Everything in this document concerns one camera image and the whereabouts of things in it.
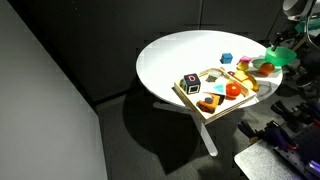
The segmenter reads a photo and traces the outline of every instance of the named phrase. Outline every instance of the wooden board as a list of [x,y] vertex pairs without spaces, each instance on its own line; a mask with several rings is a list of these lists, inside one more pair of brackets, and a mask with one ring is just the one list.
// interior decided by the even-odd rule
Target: wooden board
[[[206,79],[211,71],[220,71],[222,73],[221,77],[219,77],[216,82],[207,82]],[[256,96],[256,93],[253,92],[251,89],[248,89],[244,86],[241,82],[236,80],[234,77],[230,76],[228,73],[221,69],[217,68],[210,68],[200,73],[197,73],[198,77],[201,81],[201,88],[200,92],[196,94],[187,94],[181,87],[180,82],[182,79],[179,79],[174,82],[174,90],[182,102],[190,107],[195,113],[196,116],[201,120],[202,123],[208,124],[221,116],[228,114],[229,112],[237,109],[242,104],[246,103],[247,101],[253,99]],[[219,105],[213,114],[203,112],[200,108],[196,105],[199,100],[203,100],[201,97],[203,96],[204,92],[210,92],[209,88],[213,89],[213,86],[217,86],[219,84],[226,85],[227,82],[235,82],[241,86],[241,94],[235,99],[225,99],[221,105]]]

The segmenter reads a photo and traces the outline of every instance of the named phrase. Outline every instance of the round white table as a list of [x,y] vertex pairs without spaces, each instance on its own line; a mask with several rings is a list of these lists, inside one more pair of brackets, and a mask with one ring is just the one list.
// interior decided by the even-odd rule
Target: round white table
[[[181,79],[184,75],[199,73],[212,67],[224,67],[226,71],[235,71],[236,63],[242,56],[261,59],[264,58],[265,52],[266,48],[259,43],[232,33],[207,30],[185,31],[162,37],[149,44],[140,53],[136,70],[142,84],[156,97],[171,105],[165,108],[165,105],[160,107],[158,104],[155,107],[167,110],[173,109],[173,106],[188,109],[173,91],[174,81]],[[220,62],[222,53],[232,54],[231,64]],[[249,71],[254,72],[255,69],[250,67]],[[247,107],[268,98],[278,88],[282,77],[281,68],[268,77],[255,76],[260,85],[257,98],[241,107]],[[196,120],[194,115],[193,119],[210,154],[217,155],[217,150],[205,126],[199,123],[200,120]]]

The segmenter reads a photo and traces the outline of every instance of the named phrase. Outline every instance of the dark wall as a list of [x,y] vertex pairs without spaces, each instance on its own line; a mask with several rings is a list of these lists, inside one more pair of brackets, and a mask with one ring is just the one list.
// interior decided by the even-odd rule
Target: dark wall
[[36,29],[38,39],[49,44],[55,59],[92,102],[128,90],[136,75],[138,54],[157,38],[212,29],[264,40],[280,11],[277,0],[9,2],[20,9],[22,19],[29,19],[27,24],[34,25],[31,29]]

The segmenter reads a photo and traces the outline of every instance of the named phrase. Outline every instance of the gray wall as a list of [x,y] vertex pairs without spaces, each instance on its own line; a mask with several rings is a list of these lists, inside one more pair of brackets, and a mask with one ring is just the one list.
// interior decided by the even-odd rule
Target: gray wall
[[99,120],[0,0],[0,179],[106,180]]
[[94,102],[135,86],[136,58],[152,40],[200,26],[265,40],[281,8],[279,0],[9,1]]

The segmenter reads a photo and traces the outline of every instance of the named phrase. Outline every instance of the white table leg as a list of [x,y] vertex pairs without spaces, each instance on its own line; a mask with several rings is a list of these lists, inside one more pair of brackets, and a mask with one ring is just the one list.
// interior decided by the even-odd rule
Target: white table leg
[[174,111],[174,112],[179,112],[179,113],[184,113],[184,114],[189,114],[192,116],[192,119],[194,123],[196,124],[196,127],[201,135],[201,138],[206,145],[206,148],[211,156],[217,156],[218,155],[218,150],[216,146],[214,145],[207,128],[205,125],[195,116],[194,112],[190,111],[189,109],[186,108],[180,108],[173,106],[171,104],[167,103],[160,103],[160,102],[154,102],[153,107],[158,108],[158,109],[163,109],[167,111]]

